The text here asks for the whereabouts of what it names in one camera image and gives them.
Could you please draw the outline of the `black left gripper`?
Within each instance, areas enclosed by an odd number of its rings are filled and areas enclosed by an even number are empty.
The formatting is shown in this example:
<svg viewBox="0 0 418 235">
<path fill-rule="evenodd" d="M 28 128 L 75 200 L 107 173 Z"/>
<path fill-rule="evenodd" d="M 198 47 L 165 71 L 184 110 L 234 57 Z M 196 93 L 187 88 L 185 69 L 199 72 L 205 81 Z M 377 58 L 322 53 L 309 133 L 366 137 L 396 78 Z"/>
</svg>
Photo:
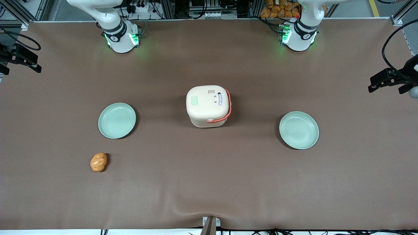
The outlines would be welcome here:
<svg viewBox="0 0 418 235">
<path fill-rule="evenodd" d="M 399 93 L 405 94 L 407 92 L 417 93 L 417 63 L 418 55 L 414 55 L 412 58 L 406 61 L 403 68 L 397 70 L 391 63 L 387 62 L 390 68 L 385 68 L 370 78 L 370 86 L 368 86 L 369 93 L 372 93 L 379 89 L 381 86 L 395 86 L 402 84 L 398 88 Z"/>
</svg>

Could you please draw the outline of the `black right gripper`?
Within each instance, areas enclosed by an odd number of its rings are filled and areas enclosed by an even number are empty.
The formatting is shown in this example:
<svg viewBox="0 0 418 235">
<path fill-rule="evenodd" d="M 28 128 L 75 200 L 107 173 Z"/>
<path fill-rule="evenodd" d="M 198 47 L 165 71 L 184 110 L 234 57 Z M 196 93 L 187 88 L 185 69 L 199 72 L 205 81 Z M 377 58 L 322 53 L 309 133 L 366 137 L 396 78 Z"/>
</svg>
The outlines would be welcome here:
<svg viewBox="0 0 418 235">
<path fill-rule="evenodd" d="M 36 73 L 41 73 L 42 71 L 42 67 L 38 64 L 38 56 L 18 43 L 15 43 L 13 46 L 0 44 L 0 62 L 30 66 Z M 0 73 L 9 75 L 9 68 L 0 64 Z"/>
</svg>

